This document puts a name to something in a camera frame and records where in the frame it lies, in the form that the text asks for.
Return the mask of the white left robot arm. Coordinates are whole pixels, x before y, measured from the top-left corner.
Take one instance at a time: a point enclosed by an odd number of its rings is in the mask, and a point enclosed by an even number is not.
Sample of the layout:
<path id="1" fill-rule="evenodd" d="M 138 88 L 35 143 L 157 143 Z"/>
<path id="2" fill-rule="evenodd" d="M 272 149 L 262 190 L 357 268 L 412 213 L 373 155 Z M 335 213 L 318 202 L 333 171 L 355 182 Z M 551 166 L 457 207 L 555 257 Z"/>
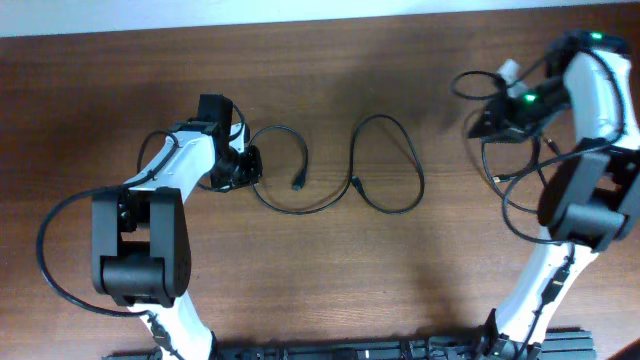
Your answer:
<path id="1" fill-rule="evenodd" d="M 231 99 L 199 98 L 195 117 L 171 127 L 150 163 L 120 190 L 92 198 L 92 281 L 140 318 L 164 359 L 213 359 L 214 333 L 200 320 L 187 288 L 191 249 L 184 204 L 204 176 L 226 193 L 262 175 Z"/>

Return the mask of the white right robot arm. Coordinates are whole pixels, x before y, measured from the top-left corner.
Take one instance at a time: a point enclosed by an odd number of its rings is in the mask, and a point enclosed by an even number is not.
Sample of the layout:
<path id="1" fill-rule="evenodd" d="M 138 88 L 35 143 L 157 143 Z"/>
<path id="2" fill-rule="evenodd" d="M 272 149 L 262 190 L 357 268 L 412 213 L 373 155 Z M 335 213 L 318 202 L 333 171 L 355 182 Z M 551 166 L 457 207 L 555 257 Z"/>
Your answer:
<path id="1" fill-rule="evenodd" d="M 496 92 L 469 130 L 482 144 L 544 144 L 561 112 L 573 114 L 575 147 L 556 152 L 543 184 L 534 251 L 514 290 L 474 335 L 431 338 L 432 359 L 592 359 L 592 335 L 553 331 L 550 320 L 579 274 L 639 218 L 639 128 L 629 90 L 631 50 L 621 38 L 575 30 L 542 57 L 535 87 L 513 61 L 493 74 Z"/>

